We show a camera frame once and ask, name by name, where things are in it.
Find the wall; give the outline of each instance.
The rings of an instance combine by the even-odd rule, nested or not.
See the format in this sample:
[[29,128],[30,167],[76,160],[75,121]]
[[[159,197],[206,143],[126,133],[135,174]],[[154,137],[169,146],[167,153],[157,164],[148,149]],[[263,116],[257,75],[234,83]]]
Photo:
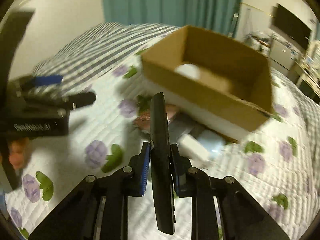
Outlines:
[[15,0],[11,9],[35,9],[9,78],[31,73],[40,61],[91,27],[104,22],[101,0]]
[[[236,39],[243,40],[247,32],[245,29],[252,29],[253,31],[263,31],[267,33],[271,33],[269,30],[269,26],[271,23],[272,8],[276,6],[277,3],[281,4],[289,11],[291,11],[294,15],[296,15],[303,23],[305,23],[312,31],[311,39],[315,35],[316,24],[310,22],[310,19],[314,19],[316,22],[316,16],[312,12],[311,8],[305,3],[303,0],[242,0],[244,4],[241,5],[240,9],[240,18],[238,25],[238,32]],[[251,9],[251,24],[245,24],[248,22],[247,17],[247,9]]]

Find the brown cardboard box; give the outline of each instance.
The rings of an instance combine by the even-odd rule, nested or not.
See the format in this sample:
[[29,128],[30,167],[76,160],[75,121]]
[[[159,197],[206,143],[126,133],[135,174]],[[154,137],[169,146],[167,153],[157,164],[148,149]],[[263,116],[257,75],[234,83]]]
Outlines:
[[[272,112],[267,59],[226,36],[185,26],[141,54],[146,86],[209,128],[241,140]],[[178,73],[192,64],[191,74]]]

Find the cardboard box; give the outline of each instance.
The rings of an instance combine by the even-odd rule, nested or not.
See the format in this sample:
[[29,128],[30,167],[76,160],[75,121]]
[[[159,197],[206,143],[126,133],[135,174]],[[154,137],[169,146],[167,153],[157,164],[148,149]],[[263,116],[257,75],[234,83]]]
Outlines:
[[228,138],[240,141],[271,116],[268,60],[226,36],[185,26],[141,60],[149,91]]

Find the black object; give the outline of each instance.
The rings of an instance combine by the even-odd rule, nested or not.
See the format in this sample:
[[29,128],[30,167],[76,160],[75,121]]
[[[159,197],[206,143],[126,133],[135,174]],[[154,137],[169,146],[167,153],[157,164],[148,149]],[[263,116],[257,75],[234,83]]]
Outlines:
[[150,144],[144,142],[128,166],[111,176],[85,177],[28,240],[127,240],[128,196],[144,195],[149,160]]
[[69,112],[91,105],[92,92],[51,98],[29,95],[33,86],[56,77],[22,77],[8,82],[15,50],[23,38],[33,12],[13,12],[0,32],[0,184],[6,193],[19,186],[19,178],[9,162],[8,141],[23,137],[68,134]]
[[151,151],[151,177],[160,231],[167,234],[174,232],[176,218],[173,214],[173,180],[178,197],[192,197],[192,240],[219,239],[214,196],[218,200],[223,239],[289,239],[233,177],[209,177],[205,172],[192,167],[188,158],[181,157],[176,144],[168,147],[168,122],[163,93],[156,94],[151,100],[151,120],[151,139],[154,145]]
[[297,42],[304,50],[307,50],[311,30],[280,4],[278,4],[272,24]]

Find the desk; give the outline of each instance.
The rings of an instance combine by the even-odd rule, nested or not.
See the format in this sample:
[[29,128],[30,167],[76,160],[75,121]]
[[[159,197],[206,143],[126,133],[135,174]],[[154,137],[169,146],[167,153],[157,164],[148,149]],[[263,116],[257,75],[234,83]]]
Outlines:
[[320,86],[318,77],[312,76],[304,68],[294,63],[287,76],[307,97],[311,98],[317,104],[320,102]]

